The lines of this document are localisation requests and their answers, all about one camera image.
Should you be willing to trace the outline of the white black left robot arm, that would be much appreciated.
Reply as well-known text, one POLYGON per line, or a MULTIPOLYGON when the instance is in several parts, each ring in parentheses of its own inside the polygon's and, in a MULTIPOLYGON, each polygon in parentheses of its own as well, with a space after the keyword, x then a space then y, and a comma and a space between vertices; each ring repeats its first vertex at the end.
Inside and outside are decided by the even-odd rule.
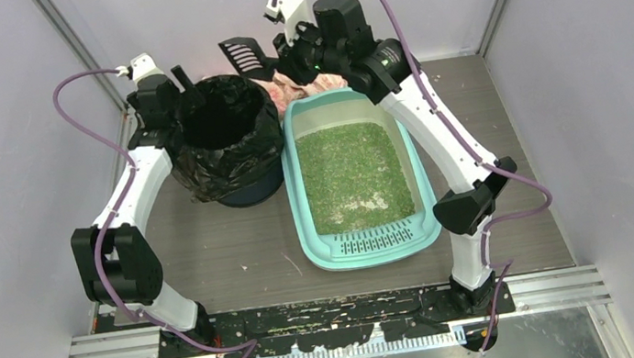
POLYGON ((195 352, 219 352, 206 308, 166 282, 161 260, 145 238, 156 195, 173 168, 171 142, 178 128, 180 92, 158 68, 135 73, 123 66, 113 73, 137 86, 127 100, 139 123, 126 146, 93 132, 61 106, 61 91, 80 75, 60 82, 52 95, 64 120, 125 161, 104 210, 90 227, 76 229, 71 236, 83 291, 95 303, 118 308, 131 321, 144 319, 156 325, 171 343, 195 352))

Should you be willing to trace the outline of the black litter scoop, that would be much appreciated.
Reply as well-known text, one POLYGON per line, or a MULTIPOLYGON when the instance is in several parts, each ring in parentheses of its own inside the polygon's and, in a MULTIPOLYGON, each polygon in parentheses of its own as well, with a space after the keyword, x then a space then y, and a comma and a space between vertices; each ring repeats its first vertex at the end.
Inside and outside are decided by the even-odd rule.
POLYGON ((241 77, 271 82, 278 59, 269 57, 252 37, 234 37, 220 41, 219 49, 241 77))

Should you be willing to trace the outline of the bin with black bag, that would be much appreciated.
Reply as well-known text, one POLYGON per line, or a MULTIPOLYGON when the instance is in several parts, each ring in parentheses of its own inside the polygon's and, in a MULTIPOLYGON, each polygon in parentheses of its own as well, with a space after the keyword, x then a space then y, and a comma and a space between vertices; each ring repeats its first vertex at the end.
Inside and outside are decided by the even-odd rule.
POLYGON ((269 93, 235 74, 195 85, 205 103, 185 110, 175 132, 172 176, 198 203, 257 206, 284 182, 285 138, 269 93))

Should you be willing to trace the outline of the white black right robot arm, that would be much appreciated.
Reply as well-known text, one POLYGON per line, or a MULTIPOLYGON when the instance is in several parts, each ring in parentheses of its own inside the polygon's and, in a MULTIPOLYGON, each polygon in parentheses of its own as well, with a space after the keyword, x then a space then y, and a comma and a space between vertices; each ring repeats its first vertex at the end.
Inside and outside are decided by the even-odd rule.
POLYGON ((494 303, 488 231, 496 199, 517 167, 486 151, 439 100, 398 39, 376 39, 359 0, 269 0, 264 13, 284 29, 273 39, 279 71, 298 84, 338 75, 393 117, 434 160, 449 190, 432 212, 450 234, 451 301, 475 312, 494 303))

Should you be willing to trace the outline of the teal litter box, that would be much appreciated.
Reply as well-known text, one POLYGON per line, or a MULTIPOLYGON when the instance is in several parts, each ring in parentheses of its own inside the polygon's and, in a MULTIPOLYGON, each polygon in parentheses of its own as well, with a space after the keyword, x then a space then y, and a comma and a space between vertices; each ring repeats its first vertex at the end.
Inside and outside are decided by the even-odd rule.
POLYGON ((427 172, 408 131, 380 107, 342 88, 295 101, 286 109, 283 125, 285 187, 297 237, 310 262, 330 271, 369 268, 402 260, 434 243, 442 227, 431 213, 437 199, 427 172), (317 232, 308 206, 295 143, 318 130, 359 122, 375 123, 387 132, 416 211, 380 227, 323 235, 317 232))

